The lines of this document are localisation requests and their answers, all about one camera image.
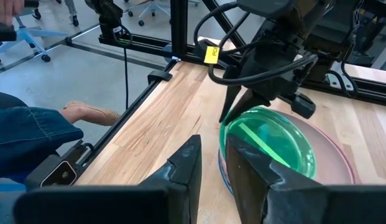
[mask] yellow tag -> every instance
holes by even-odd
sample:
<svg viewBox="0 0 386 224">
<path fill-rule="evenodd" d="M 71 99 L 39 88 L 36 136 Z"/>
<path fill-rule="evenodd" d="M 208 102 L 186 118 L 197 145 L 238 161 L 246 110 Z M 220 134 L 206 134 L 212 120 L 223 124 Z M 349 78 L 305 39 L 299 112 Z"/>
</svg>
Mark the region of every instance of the yellow tag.
<svg viewBox="0 0 386 224">
<path fill-rule="evenodd" d="M 207 47 L 204 63 L 216 64 L 219 58 L 219 47 Z"/>
</svg>

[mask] green bowl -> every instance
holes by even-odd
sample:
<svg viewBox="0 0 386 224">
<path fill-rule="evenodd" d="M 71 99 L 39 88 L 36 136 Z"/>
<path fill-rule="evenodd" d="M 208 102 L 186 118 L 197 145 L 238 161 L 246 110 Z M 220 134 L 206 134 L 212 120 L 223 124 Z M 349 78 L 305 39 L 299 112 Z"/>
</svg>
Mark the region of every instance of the green bowl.
<svg viewBox="0 0 386 224">
<path fill-rule="evenodd" d="M 226 136 L 231 133 L 302 175 L 315 177 L 316 160 L 310 143 L 293 123 L 277 112 L 258 106 L 226 127 L 222 123 L 220 150 L 223 158 L 226 158 Z"/>
</svg>

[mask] concrete floor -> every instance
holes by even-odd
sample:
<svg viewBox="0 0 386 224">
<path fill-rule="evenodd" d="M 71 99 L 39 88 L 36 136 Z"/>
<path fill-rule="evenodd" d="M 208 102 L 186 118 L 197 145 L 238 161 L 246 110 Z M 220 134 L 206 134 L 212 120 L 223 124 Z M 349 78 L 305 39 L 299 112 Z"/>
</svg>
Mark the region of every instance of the concrete floor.
<svg viewBox="0 0 386 224">
<path fill-rule="evenodd" d="M 219 4 L 230 0 L 218 0 Z M 140 2 L 140 0 L 114 0 L 123 9 L 127 9 Z M 54 0 L 42 1 L 40 21 L 31 15 L 22 16 L 22 21 L 27 27 L 41 27 L 74 35 L 89 27 L 92 29 L 76 37 L 76 44 L 100 50 L 103 52 L 122 55 L 122 49 L 102 45 L 98 42 L 100 33 L 94 25 L 98 23 L 98 15 L 88 8 L 84 1 L 75 0 L 78 11 L 79 27 L 73 27 L 68 19 L 66 5 L 57 4 Z M 134 11 L 134 17 L 125 15 L 122 23 L 134 34 L 142 34 L 161 39 L 170 40 L 171 28 L 169 18 L 162 13 L 155 17 L 144 18 L 145 26 L 140 27 L 137 22 L 140 12 Z M 188 43 L 193 43 L 193 31 L 204 15 L 209 13 L 204 4 L 189 6 L 188 13 Z M 240 9 L 233 9 L 227 13 L 231 22 L 235 24 L 243 15 Z M 246 42 L 250 42 L 255 31 L 263 23 L 263 18 L 249 16 L 238 30 Z M 221 39 L 225 33 L 219 24 L 210 19 L 201 28 L 200 35 Z M 43 46 L 49 47 L 63 38 L 40 39 Z M 0 55 L 0 91 L 19 97 L 29 106 L 42 108 L 61 109 L 67 101 L 80 100 L 86 103 L 111 108 L 119 113 L 125 109 L 125 76 L 124 62 L 119 59 L 94 54 L 80 49 L 59 45 L 49 51 L 52 61 L 44 63 L 40 56 L 31 56 L 33 50 L 25 42 Z M 147 86 L 147 75 L 153 68 L 164 67 L 166 62 L 162 57 L 144 54 L 141 52 L 127 51 L 128 57 L 136 61 L 144 61 L 151 67 L 144 67 L 136 63 L 128 63 L 129 76 L 129 103 L 132 103 Z M 75 124 L 85 132 L 83 140 L 95 143 L 108 130 L 84 122 Z M 72 145 L 63 145 L 59 153 L 63 154 Z M 11 208 L 20 192 L 0 194 L 0 223 L 12 223 Z"/>
</svg>

